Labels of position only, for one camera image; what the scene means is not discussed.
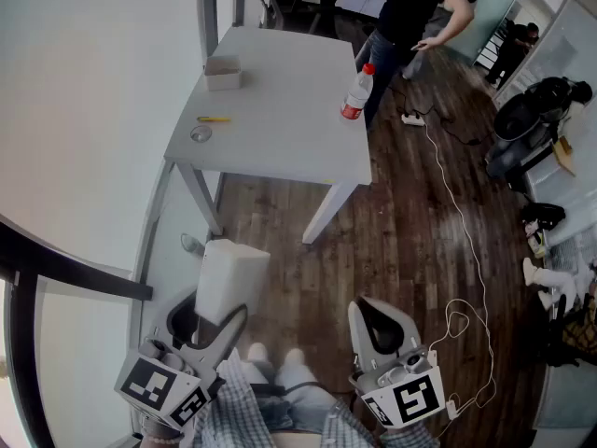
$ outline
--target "hand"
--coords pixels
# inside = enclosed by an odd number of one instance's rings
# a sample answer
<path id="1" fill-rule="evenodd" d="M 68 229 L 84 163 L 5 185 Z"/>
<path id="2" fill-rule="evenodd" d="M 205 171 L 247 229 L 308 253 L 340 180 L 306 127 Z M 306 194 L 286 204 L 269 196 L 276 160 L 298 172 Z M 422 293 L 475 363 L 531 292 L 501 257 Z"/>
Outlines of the hand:
<path id="1" fill-rule="evenodd" d="M 436 36 L 430 36 L 429 38 L 424 38 L 419 43 L 417 43 L 411 50 L 415 51 L 427 51 L 429 49 L 439 47 L 443 42 L 439 40 Z"/>
<path id="2" fill-rule="evenodd" d="M 143 431 L 150 437 L 157 438 L 159 440 L 174 440 L 179 439 L 182 435 L 180 431 L 168 425 L 164 425 L 158 420 L 149 418 L 147 415 L 143 415 L 141 423 Z"/>

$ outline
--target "black railing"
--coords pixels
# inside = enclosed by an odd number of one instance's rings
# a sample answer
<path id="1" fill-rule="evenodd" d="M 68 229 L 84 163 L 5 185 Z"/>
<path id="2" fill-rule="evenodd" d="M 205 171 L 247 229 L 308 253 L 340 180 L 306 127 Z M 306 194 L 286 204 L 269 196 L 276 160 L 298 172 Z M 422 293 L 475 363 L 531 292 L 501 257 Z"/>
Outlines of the black railing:
<path id="1" fill-rule="evenodd" d="M 81 289 L 138 301 L 151 300 L 153 289 L 70 259 L 0 222 L 0 277 L 7 282 L 8 377 L 30 443 L 53 448 L 35 365 L 35 295 L 40 275 Z"/>

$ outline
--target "black t-shirt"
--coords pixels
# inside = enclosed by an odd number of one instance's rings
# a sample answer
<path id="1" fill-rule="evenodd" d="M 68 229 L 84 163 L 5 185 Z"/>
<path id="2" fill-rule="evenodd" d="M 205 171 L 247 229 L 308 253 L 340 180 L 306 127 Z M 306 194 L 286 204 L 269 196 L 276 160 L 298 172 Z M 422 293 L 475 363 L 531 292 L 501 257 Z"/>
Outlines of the black t-shirt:
<path id="1" fill-rule="evenodd" d="M 506 40 L 500 48 L 500 53 L 509 53 L 524 58 L 528 50 L 514 43 L 514 40 L 519 40 L 527 43 L 534 43 L 533 39 L 529 36 L 529 31 L 524 25 L 514 25 L 514 27 L 508 32 Z"/>
<path id="2" fill-rule="evenodd" d="M 378 31 L 400 47 L 413 47 L 443 0 L 387 0 L 380 12 Z"/>

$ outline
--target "power strip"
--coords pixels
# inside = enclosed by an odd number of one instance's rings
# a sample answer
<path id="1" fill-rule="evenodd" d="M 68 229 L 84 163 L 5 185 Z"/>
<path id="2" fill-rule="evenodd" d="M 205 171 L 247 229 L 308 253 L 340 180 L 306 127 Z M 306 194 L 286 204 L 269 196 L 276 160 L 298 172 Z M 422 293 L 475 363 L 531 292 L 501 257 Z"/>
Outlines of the power strip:
<path id="1" fill-rule="evenodd" d="M 425 122 L 419 115 L 402 115 L 402 122 L 404 124 L 411 124 L 412 126 L 424 126 Z"/>

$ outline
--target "plastic bottle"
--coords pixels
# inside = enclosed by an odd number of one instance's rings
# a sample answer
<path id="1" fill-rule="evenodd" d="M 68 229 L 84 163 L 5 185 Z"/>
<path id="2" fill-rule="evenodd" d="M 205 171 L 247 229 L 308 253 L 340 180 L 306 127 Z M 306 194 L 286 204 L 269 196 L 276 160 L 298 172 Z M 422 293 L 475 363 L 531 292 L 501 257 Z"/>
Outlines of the plastic bottle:
<path id="1" fill-rule="evenodd" d="M 357 119 L 361 116 L 365 103 L 373 89 L 373 74 L 375 66 L 371 63 L 363 65 L 361 71 L 354 79 L 353 85 L 342 102 L 340 113 L 347 119 Z"/>

